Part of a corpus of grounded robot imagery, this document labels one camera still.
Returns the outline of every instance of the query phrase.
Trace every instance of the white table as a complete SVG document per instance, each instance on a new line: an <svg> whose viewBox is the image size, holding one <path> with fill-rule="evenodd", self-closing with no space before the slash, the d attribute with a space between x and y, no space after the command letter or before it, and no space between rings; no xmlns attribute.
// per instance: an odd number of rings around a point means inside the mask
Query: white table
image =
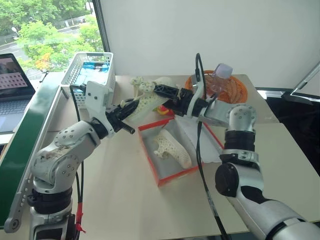
<svg viewBox="0 0 320 240"><path fill-rule="evenodd" d="M309 221L319 221L320 178L316 171L266 102L250 89L249 79L245 75L236 77L247 86L248 102L260 116L255 126L255 146L264 176L264 195L285 202ZM182 84L185 77L173 79ZM116 80L114 101L119 103L120 99L130 97L133 90L129 87L129 77L117 76ZM65 124L76 121L70 102L60 110L59 122L49 129L66 127ZM159 118L151 113L145 122ZM212 129L223 142L224 129ZM48 141L53 136L49 133ZM247 231L233 207L215 189L214 174L218 166L206 164L204 174L221 220L228 233ZM75 210L75 185L73 189ZM87 233L81 234L82 240L159 240L219 234L199 172L158 188L138 135L129 135L123 130L113 138L103 139L85 160L83 201L82 226ZM20 230L15 234L0 231L0 239L26 238L28 224L27 210Z"/></svg>

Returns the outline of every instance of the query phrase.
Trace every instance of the white plastic basket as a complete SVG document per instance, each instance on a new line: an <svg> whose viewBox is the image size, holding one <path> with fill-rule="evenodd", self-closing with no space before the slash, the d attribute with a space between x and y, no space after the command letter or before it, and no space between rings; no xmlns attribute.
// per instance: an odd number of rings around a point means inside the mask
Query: white plastic basket
<svg viewBox="0 0 320 240"><path fill-rule="evenodd" d="M105 86L112 90L109 94L108 103L111 104L113 100L113 92L116 84L115 71L113 66L114 54L112 52L78 52L74 55L72 62L70 63L65 75L62 79L62 87L69 87L77 81L80 70L84 63L109 63L109 69L107 72L103 73L103 78L106 79ZM85 109L86 96L80 90L74 90L74 96L76 104L79 109Z"/></svg>

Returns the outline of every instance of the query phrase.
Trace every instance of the green foliage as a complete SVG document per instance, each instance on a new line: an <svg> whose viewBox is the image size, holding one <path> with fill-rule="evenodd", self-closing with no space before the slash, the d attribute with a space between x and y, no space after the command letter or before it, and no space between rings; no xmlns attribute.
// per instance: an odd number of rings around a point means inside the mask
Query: green foliage
<svg viewBox="0 0 320 240"><path fill-rule="evenodd" d="M58 32L51 23L41 21L22 24L17 43L30 58L21 62L22 67L58 72L68 67L76 52L103 51L95 18L87 16L86 19L79 35Z"/></svg>
<svg viewBox="0 0 320 240"><path fill-rule="evenodd" d="M86 0L0 0L0 36L20 30L23 24L41 21L58 23L89 14Z"/></svg>
<svg viewBox="0 0 320 240"><path fill-rule="evenodd" d="M53 0L53 4L59 9L59 16L62 20L77 18L90 14L85 9L86 0Z"/></svg>
<svg viewBox="0 0 320 240"><path fill-rule="evenodd" d="M80 37L83 41L95 49L96 52L103 52L104 48L100 37L99 28L95 17L85 16L86 23L80 27Z"/></svg>

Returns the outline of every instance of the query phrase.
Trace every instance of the white mesh shoe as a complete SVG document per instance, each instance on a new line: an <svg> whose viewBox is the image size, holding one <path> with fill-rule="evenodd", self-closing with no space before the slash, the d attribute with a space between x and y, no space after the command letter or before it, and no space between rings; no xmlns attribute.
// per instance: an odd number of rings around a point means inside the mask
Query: white mesh shoe
<svg viewBox="0 0 320 240"><path fill-rule="evenodd" d="M175 86L171 78L166 76L159 77L151 82L144 81L142 78L134 79L135 80L131 81L131 84L134 85L135 89L139 87L139 89L143 91L143 94L135 98L135 100L139 100L138 107L129 117L126 118L128 123L131 124L136 124L142 121L148 113L152 112L153 109L168 101L168 98L158 96L153 92L155 85L164 84L170 87Z"/></svg>
<svg viewBox="0 0 320 240"><path fill-rule="evenodd" d="M165 129L162 129L154 138L159 148L154 154L159 158L167 157L170 154L184 169L192 166L191 158L187 150Z"/></svg>

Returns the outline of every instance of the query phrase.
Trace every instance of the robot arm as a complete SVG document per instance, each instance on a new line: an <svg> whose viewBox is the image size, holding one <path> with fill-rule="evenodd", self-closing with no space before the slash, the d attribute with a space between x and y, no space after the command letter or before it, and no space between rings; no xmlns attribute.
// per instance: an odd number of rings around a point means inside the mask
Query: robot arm
<svg viewBox="0 0 320 240"><path fill-rule="evenodd" d="M104 137L112 137L120 129L135 132L122 120L133 113L139 101L108 106L108 94L103 85L89 81L86 106L91 121L79 121L60 131L32 160L33 189L27 198L31 206L30 240L74 239L71 195L78 167Z"/></svg>
<svg viewBox="0 0 320 240"><path fill-rule="evenodd" d="M307 222L284 203L264 198L262 194L264 181L254 145L255 109L244 103L192 100L194 96L191 96L189 90L182 89L179 99L172 97L165 106L176 114L192 113L204 123L226 128L215 187L226 196L247 228L259 240L319 239L320 229L315 224Z"/></svg>

